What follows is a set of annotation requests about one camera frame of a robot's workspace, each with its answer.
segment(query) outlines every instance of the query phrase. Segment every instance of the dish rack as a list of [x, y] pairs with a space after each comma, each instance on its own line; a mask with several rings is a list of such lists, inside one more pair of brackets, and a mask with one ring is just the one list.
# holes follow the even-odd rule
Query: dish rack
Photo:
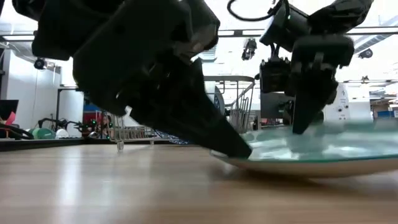
[[[225, 115], [227, 120], [235, 128], [239, 134], [246, 133], [250, 129], [249, 115], [251, 112], [251, 104], [253, 97], [253, 89], [255, 79], [253, 77], [245, 77], [239, 75], [215, 75], [205, 76], [205, 82], [215, 82], [215, 92], [207, 93], [210, 97], [214, 95], [215, 106]], [[223, 94], [226, 90], [232, 90], [226, 86], [234, 86], [236, 89], [236, 98], [231, 103], [224, 103]], [[113, 125], [107, 127], [109, 140], [115, 142], [118, 151], [124, 149], [125, 142], [148, 141], [151, 145], [155, 141], [169, 141], [174, 144], [189, 144], [175, 136], [167, 133], [153, 130], [145, 126], [128, 127], [124, 123], [124, 119], [109, 114], [112, 118]]]

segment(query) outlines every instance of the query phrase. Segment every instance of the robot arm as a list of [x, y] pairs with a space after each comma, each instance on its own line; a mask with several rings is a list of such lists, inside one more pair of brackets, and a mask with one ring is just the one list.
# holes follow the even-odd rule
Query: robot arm
[[214, 149], [248, 157], [250, 147], [205, 93], [200, 58], [220, 21], [204, 0], [14, 0], [39, 22], [33, 54], [68, 60], [96, 106]]
[[374, 0], [336, 0], [314, 12], [308, 21], [314, 34], [344, 34], [365, 20]]

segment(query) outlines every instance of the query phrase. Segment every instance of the metal dish rack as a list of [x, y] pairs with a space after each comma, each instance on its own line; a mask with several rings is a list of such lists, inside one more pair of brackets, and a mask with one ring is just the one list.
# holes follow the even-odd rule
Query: metal dish rack
[[[229, 111], [229, 114], [226, 114], [226, 116], [239, 134], [247, 132], [250, 127], [249, 115], [251, 112], [255, 79], [253, 77], [239, 75], [216, 75], [205, 76], [205, 81], [216, 82], [216, 86], [221, 94], [225, 93], [226, 86], [228, 85], [233, 84], [236, 87], [236, 99], [232, 103], [224, 105], [225, 109]], [[170, 136], [168, 134], [159, 137], [158, 131], [144, 126], [126, 127], [123, 118], [113, 114], [110, 115], [112, 117], [113, 126], [109, 127], [108, 124], [107, 127], [109, 140], [116, 143], [118, 151], [123, 150], [125, 142], [149, 141], [150, 144], [153, 145], [155, 141], [170, 141], [175, 144], [178, 144], [180, 141], [175, 136]]]

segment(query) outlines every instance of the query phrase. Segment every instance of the black cable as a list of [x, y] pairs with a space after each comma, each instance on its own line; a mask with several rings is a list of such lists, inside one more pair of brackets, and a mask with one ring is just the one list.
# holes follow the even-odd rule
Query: black cable
[[20, 129], [20, 128], [16, 128], [14, 126], [10, 126], [10, 125], [6, 125], [6, 124], [0, 124], [0, 128], [1, 129], [8, 129], [10, 132], [12, 132], [13, 134], [15, 134], [16, 136], [18, 136], [21, 139], [34, 139], [33, 134]]
[[263, 17], [259, 17], [259, 18], [245, 18], [245, 17], [241, 17], [239, 15], [237, 15], [232, 9], [232, 3], [234, 3], [236, 0], [229, 0], [228, 4], [226, 5], [226, 9], [228, 10], [228, 12], [235, 18], [239, 19], [240, 21], [245, 21], [245, 22], [260, 22], [260, 21], [264, 21], [266, 19], [269, 19], [271, 16], [275, 15], [275, 13], [279, 10], [279, 8], [282, 5], [282, 2], [284, 0], [279, 0], [279, 2], [276, 4], [276, 6], [271, 9], [268, 13], [268, 15], [263, 16]]

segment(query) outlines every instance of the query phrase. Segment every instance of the camera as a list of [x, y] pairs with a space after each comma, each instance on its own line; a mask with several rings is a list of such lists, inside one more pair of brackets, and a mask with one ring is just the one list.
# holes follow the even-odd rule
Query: camera
[[47, 62], [44, 58], [37, 58], [33, 66], [38, 70], [45, 70], [47, 68]]
[[288, 58], [271, 57], [260, 64], [260, 89], [262, 93], [285, 92], [287, 96], [294, 96], [288, 89], [290, 77], [290, 60]]
[[256, 54], [257, 43], [254, 38], [246, 39], [242, 53], [242, 60], [250, 60]]
[[361, 53], [359, 53], [358, 57], [360, 59], [364, 59], [364, 58], [371, 58], [373, 56], [373, 51], [371, 49], [366, 49], [364, 51], [362, 51]]

